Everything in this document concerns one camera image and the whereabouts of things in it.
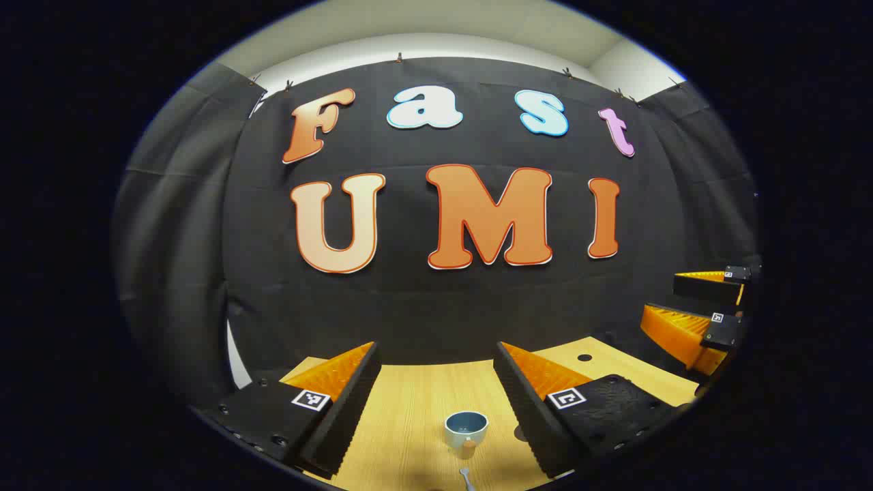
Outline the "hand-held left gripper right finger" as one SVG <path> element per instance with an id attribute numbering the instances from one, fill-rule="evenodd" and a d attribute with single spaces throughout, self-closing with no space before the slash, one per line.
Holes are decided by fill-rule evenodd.
<path id="1" fill-rule="evenodd" d="M 692 381 L 601 341 L 539 352 L 497 342 L 493 368 L 549 478 L 586 475 L 621 459 L 694 400 Z"/>

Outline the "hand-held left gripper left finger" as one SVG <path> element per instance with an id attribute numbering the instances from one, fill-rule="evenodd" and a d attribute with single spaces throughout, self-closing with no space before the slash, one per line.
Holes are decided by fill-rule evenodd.
<path id="1" fill-rule="evenodd" d="M 381 343 L 361 343 L 296 376 L 253 381 L 242 389 L 194 376 L 194 412 L 238 450 L 283 473 L 340 472 L 375 381 Z"/>

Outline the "light blue cup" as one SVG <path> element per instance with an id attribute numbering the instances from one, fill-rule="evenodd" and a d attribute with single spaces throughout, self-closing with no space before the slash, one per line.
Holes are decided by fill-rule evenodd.
<path id="1" fill-rule="evenodd" d="M 468 460 L 486 438 L 490 420 L 479 411 L 456 411 L 445 419 L 445 443 L 461 460 Z"/>

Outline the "wooden desktop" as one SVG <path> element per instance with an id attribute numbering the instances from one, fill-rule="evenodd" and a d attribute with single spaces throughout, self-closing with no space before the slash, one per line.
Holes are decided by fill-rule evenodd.
<path id="1" fill-rule="evenodd" d="M 445 441 L 445 419 L 478 411 L 490 425 L 469 459 Z M 346 491 L 527 491 L 548 484 L 493 369 L 483 361 L 388 366 L 375 379 L 340 471 L 328 484 Z"/>

